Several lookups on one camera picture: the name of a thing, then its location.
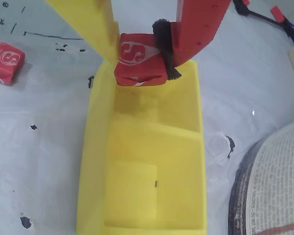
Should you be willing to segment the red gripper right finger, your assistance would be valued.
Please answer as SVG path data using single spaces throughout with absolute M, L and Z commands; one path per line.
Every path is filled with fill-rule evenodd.
M 176 21 L 159 19 L 153 23 L 156 47 L 164 59 L 168 80 L 180 78 L 176 67 L 213 40 L 229 4 L 229 0 L 179 0 Z

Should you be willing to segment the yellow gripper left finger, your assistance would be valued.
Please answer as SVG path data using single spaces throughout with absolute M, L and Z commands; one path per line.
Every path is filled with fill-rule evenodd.
M 111 0 L 48 0 L 47 3 L 104 60 L 117 64 L 120 31 Z

